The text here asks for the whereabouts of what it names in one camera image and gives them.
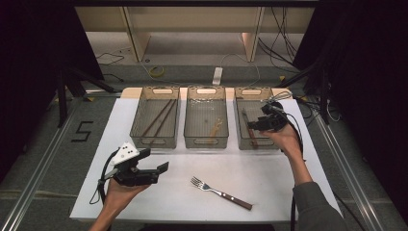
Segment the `white tabletop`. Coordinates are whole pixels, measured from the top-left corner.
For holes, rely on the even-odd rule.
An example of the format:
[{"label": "white tabletop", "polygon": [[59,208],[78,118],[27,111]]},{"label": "white tabletop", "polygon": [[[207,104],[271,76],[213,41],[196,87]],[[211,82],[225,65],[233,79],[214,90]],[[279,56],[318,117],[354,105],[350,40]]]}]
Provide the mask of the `white tabletop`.
[{"label": "white tabletop", "polygon": [[[71,218],[94,220],[98,216],[102,202],[90,205],[89,201],[111,153],[125,141],[133,143],[129,134],[138,102],[138,99],[116,100]],[[179,121],[185,121],[186,99],[183,96],[181,102]],[[295,100],[280,102],[285,112],[299,123],[304,159],[314,181],[320,185],[331,206],[340,212]],[[288,159],[280,150],[239,150],[232,99],[227,99],[227,114],[230,134],[227,148],[187,149],[183,137],[184,123],[180,122],[175,149],[153,150],[151,156],[140,160],[140,169],[156,168],[169,162],[168,171],[160,176],[158,184],[136,196],[117,219],[177,223],[289,221],[294,182]],[[195,188],[190,182],[193,176],[219,191],[253,204],[252,210],[247,211],[215,193]]]}]

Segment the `fork handle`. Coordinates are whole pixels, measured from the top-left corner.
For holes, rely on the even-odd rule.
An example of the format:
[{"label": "fork handle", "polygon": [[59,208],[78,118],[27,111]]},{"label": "fork handle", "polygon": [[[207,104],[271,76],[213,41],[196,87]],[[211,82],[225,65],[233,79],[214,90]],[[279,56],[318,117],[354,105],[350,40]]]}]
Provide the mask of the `fork handle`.
[{"label": "fork handle", "polygon": [[234,196],[232,196],[232,195],[230,195],[230,194],[227,194],[227,193],[225,193],[225,192],[222,192],[221,193],[221,197],[224,197],[225,199],[227,199],[227,200],[229,200],[229,201],[232,201],[232,202],[234,202],[234,203],[236,203],[236,204],[238,204],[238,205],[240,205],[240,206],[243,206],[245,209],[247,209],[247,210],[251,210],[252,209],[252,205],[251,204],[248,204],[248,203],[246,203],[245,201],[243,201],[243,200],[240,200],[240,199],[238,199],[238,198],[236,198],[236,197],[234,197]]}]

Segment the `cabinet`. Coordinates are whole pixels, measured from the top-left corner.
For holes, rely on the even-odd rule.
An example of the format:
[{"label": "cabinet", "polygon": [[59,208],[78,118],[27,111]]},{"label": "cabinet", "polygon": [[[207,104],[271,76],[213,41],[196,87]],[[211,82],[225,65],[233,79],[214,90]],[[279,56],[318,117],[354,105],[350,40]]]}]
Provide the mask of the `cabinet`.
[{"label": "cabinet", "polygon": [[[288,8],[288,33],[304,34],[313,8]],[[140,61],[154,32],[242,33],[246,58],[255,58],[260,33],[278,33],[273,14],[282,20],[282,8],[264,7],[77,7],[86,31],[126,32]]]}]

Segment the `sleeve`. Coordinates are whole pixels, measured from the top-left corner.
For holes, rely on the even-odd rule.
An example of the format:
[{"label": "sleeve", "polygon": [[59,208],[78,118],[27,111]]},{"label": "sleeve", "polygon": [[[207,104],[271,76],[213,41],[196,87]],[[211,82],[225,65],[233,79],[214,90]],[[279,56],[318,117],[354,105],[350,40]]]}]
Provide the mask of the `sleeve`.
[{"label": "sleeve", "polygon": [[299,212],[299,230],[347,230],[342,216],[327,202],[316,182],[295,186],[293,195]]}]

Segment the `plastic container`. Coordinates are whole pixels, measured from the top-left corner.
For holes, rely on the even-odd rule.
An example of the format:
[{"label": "plastic container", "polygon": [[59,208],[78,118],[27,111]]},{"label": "plastic container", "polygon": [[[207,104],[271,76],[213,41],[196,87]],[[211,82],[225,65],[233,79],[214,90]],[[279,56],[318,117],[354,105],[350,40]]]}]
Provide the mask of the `plastic container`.
[{"label": "plastic container", "polygon": [[175,148],[179,111],[179,87],[143,88],[130,132],[135,146]]},{"label": "plastic container", "polygon": [[261,108],[271,96],[271,88],[235,88],[234,108],[240,150],[278,148],[270,138],[246,125],[247,121],[257,121],[258,117],[264,116]]},{"label": "plastic container", "polygon": [[225,148],[228,117],[224,87],[189,87],[184,137],[187,148]]}]

